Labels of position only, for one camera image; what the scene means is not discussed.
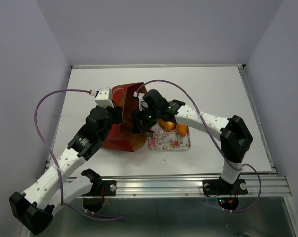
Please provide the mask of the metal tongs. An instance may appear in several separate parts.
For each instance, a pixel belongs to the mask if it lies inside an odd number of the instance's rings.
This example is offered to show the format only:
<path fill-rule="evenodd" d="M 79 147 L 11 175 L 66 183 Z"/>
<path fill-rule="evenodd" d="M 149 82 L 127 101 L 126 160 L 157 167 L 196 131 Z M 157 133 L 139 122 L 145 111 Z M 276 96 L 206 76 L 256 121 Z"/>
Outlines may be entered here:
<path fill-rule="evenodd" d="M 154 138 L 155 137 L 155 132 L 152 130 L 145 130 L 141 133 L 144 136 L 147 136 L 148 138 Z"/>

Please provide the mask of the orange long fake bread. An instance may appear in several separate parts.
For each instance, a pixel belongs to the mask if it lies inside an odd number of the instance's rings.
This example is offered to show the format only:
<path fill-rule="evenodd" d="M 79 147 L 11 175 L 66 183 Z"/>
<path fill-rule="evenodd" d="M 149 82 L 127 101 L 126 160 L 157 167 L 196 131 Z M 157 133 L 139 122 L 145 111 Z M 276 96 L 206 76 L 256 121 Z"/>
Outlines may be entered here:
<path fill-rule="evenodd" d="M 187 135 L 187 129 L 188 127 L 185 125 L 176 124 L 176 132 L 182 137 L 185 137 Z"/>

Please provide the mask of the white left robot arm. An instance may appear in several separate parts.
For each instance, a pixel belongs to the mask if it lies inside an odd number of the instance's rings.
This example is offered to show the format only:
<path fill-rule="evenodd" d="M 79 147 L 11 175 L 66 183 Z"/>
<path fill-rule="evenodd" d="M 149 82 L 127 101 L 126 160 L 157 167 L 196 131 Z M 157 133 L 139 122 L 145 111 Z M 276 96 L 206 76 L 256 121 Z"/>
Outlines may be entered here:
<path fill-rule="evenodd" d="M 123 122 L 122 113 L 120 106 L 93 108 L 57 164 L 23 192 L 10 196 L 13 216 L 33 235 L 43 232 L 64 204 L 83 194 L 104 194 L 102 178 L 92 169 L 82 171 L 81 176 L 67 185 L 63 183 L 101 148 L 112 126 Z"/>

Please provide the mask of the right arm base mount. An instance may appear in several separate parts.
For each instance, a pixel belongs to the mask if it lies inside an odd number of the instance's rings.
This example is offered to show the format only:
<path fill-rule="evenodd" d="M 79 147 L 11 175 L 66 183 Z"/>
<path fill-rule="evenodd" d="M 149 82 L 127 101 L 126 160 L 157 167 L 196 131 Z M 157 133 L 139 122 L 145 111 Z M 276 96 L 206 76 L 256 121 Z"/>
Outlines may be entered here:
<path fill-rule="evenodd" d="M 206 179 L 202 182 L 203 193 L 209 198 L 216 198 L 218 205 L 229 211 L 235 211 L 239 205 L 238 195 L 248 193 L 244 179 L 237 179 L 233 184 L 229 184 L 223 179 Z"/>

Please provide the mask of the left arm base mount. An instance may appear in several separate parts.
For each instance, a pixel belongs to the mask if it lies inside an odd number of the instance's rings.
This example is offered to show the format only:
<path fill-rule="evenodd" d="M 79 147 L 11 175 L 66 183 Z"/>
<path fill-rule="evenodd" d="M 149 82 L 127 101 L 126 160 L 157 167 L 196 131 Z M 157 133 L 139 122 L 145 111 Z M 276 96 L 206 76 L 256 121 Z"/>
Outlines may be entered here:
<path fill-rule="evenodd" d="M 104 180 L 99 174 L 92 169 L 82 171 L 81 178 L 87 181 L 88 188 L 83 197 L 83 207 L 90 213 L 96 213 L 102 209 L 105 204 L 105 197 L 116 195 L 117 181 Z"/>

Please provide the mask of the red paper bag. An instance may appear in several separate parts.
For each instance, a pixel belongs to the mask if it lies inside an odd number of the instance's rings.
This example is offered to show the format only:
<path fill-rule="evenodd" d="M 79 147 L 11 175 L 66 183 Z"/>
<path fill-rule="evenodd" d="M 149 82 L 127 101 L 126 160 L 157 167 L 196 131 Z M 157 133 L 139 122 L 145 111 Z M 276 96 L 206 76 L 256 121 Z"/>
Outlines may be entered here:
<path fill-rule="evenodd" d="M 142 82 L 123 84 L 113 87 L 113 100 L 123 108 L 123 123 L 113 125 L 106 140 L 102 142 L 102 148 L 116 151 L 135 152 L 144 146 L 147 136 L 132 133 L 133 123 L 131 112 L 139 108 L 138 100 L 134 99 L 134 92 L 140 89 L 140 93 L 147 90 Z"/>

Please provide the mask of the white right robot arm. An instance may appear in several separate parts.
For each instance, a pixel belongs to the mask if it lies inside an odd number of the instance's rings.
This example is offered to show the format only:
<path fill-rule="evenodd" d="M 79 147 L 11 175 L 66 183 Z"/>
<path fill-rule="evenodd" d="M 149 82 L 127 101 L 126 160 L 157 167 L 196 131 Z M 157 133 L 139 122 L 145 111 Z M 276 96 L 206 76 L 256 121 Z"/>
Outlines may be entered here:
<path fill-rule="evenodd" d="M 236 187 L 242 162 L 253 141 L 240 116 L 223 118 L 198 111 L 179 100 L 167 101 L 157 90 L 134 92 L 138 109 L 132 112 L 133 133 L 149 132 L 159 120 L 175 125 L 185 125 L 207 133 L 224 158 L 218 187 L 229 193 Z"/>

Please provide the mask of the orange round fake bread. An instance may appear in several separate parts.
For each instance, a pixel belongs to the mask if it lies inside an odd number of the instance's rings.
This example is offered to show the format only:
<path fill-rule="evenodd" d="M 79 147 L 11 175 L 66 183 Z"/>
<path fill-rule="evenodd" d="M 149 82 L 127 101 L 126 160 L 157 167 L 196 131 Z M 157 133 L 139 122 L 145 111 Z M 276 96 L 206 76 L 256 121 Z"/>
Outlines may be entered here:
<path fill-rule="evenodd" d="M 166 132 L 171 132 L 175 129 L 176 125 L 172 122 L 165 122 L 163 120 L 158 121 L 159 126 Z"/>

